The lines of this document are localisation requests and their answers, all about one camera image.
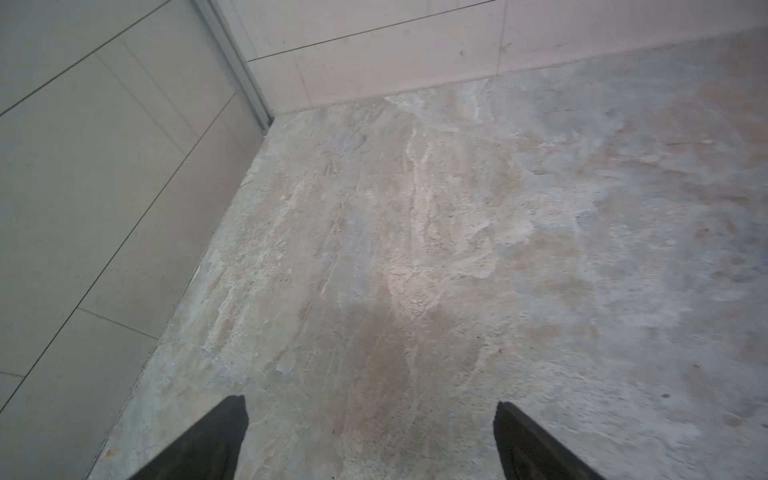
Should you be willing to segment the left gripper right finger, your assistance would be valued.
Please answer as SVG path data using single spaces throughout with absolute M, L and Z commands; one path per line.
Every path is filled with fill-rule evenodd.
M 497 404 L 493 433 L 506 479 L 604 479 L 512 402 Z

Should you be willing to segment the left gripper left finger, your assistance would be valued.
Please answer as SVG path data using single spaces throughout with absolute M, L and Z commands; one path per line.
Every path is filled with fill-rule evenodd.
M 245 397 L 227 396 L 130 479 L 233 479 L 248 425 Z

